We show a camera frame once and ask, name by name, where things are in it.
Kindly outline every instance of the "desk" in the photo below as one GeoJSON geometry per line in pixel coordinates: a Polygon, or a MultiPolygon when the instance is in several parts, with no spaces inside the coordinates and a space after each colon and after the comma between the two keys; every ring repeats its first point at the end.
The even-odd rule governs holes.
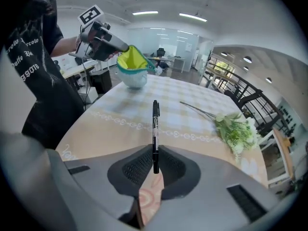
{"type": "MultiPolygon", "coordinates": [[[[268,186],[259,148],[245,151],[242,163],[237,165],[230,148],[217,136],[214,123],[180,103],[213,114],[240,112],[230,97],[176,79],[147,77],[148,83],[140,90],[129,89],[121,82],[97,100],[59,143],[56,150],[61,158],[64,161],[89,158],[152,143],[152,107],[156,99],[160,105],[160,144],[223,159],[268,186]]],[[[157,203],[164,186],[162,174],[152,172],[139,192],[145,223],[159,208],[157,203]]]]}
{"type": "MultiPolygon", "coordinates": [[[[96,60],[90,60],[90,61],[85,62],[84,66],[86,69],[89,69],[95,66],[97,63],[98,62],[96,60]]],[[[83,65],[79,65],[76,67],[69,68],[62,74],[62,76],[64,77],[64,79],[67,79],[67,78],[70,78],[71,76],[79,74],[82,71],[84,71],[83,65]]]]}
{"type": "Polygon", "coordinates": [[[147,57],[147,59],[155,60],[155,61],[163,61],[163,62],[172,62],[173,61],[173,60],[164,59],[164,58],[161,58],[161,57],[147,57]]]}
{"type": "Polygon", "coordinates": [[[218,71],[215,71],[213,68],[207,67],[206,70],[207,70],[208,72],[210,72],[210,73],[213,74],[213,78],[211,79],[211,81],[209,82],[209,84],[206,85],[207,88],[210,88],[210,87],[212,86],[212,84],[213,84],[213,82],[215,81],[216,77],[220,77],[220,81],[219,81],[218,84],[217,84],[217,88],[218,88],[219,84],[221,83],[221,80],[222,80],[222,79],[225,79],[225,80],[227,80],[228,82],[233,83],[234,85],[237,84],[237,82],[236,82],[234,79],[231,79],[231,78],[229,78],[229,77],[227,77],[227,76],[225,76],[225,75],[219,73],[218,71]]]}
{"type": "Polygon", "coordinates": [[[173,68],[181,69],[181,73],[183,73],[183,69],[185,66],[185,59],[179,57],[173,57],[173,68]]]}
{"type": "MultiPolygon", "coordinates": [[[[84,63],[84,66],[86,69],[89,69],[93,66],[95,66],[98,62],[96,60],[90,60],[84,63]]],[[[78,84],[75,79],[75,75],[79,74],[80,72],[84,71],[83,65],[79,65],[76,67],[72,67],[67,69],[63,74],[63,78],[68,81],[68,83],[71,85],[71,87],[78,93],[78,84]]]]}

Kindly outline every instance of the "yellow cloth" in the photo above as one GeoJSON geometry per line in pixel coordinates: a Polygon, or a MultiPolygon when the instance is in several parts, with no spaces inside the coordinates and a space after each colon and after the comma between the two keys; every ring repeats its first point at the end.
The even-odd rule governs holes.
{"type": "Polygon", "coordinates": [[[122,53],[117,59],[118,64],[124,69],[146,69],[148,62],[142,53],[133,45],[127,52],[122,53]]]}

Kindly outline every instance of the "black marker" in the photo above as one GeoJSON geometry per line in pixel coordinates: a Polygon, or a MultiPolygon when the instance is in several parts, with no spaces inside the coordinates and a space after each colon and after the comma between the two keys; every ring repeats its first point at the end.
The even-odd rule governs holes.
{"type": "Polygon", "coordinates": [[[154,100],[153,102],[153,170],[154,174],[159,173],[158,165],[158,117],[159,114],[159,103],[154,100]]]}

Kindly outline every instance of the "cable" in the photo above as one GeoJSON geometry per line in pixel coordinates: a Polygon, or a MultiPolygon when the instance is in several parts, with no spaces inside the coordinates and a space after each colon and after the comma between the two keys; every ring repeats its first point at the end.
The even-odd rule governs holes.
{"type": "Polygon", "coordinates": [[[82,61],[82,66],[83,66],[83,70],[85,71],[85,74],[86,74],[86,83],[87,83],[87,87],[86,87],[86,98],[85,98],[85,101],[84,101],[84,105],[85,105],[85,110],[86,110],[86,105],[87,105],[87,97],[88,97],[88,86],[89,86],[89,83],[88,83],[88,78],[87,78],[87,70],[86,70],[86,67],[85,67],[85,65],[84,65],[84,63],[83,63],[83,58],[81,58],[81,61],[82,61]]]}

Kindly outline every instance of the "door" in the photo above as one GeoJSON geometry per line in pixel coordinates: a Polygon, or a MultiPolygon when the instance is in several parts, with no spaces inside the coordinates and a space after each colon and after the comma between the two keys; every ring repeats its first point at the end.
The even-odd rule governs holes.
{"type": "Polygon", "coordinates": [[[200,44],[199,55],[196,62],[196,69],[198,70],[198,76],[199,76],[198,85],[200,85],[202,81],[203,75],[206,70],[206,63],[212,49],[213,49],[213,41],[211,40],[206,40],[200,44]]]}
{"type": "Polygon", "coordinates": [[[194,57],[193,57],[193,60],[192,60],[192,67],[196,68],[196,62],[197,62],[197,59],[198,59],[198,55],[199,55],[199,49],[196,50],[196,52],[194,53],[194,57]]]}

